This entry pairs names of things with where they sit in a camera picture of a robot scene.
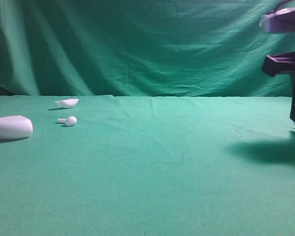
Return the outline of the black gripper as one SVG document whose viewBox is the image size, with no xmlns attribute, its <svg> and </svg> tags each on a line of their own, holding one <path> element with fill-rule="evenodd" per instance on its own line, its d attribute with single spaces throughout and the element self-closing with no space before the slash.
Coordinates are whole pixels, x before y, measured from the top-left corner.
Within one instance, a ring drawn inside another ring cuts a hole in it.
<svg viewBox="0 0 295 236">
<path fill-rule="evenodd" d="M 288 0 L 278 3 L 271 12 L 260 18 L 259 27 L 264 33 L 295 33 L 295 7 L 280 9 Z M 274 77 L 278 74 L 291 74 L 292 104 L 290 119 L 295 123 L 295 51 L 279 55 L 267 55 L 262 71 Z"/>
</svg>

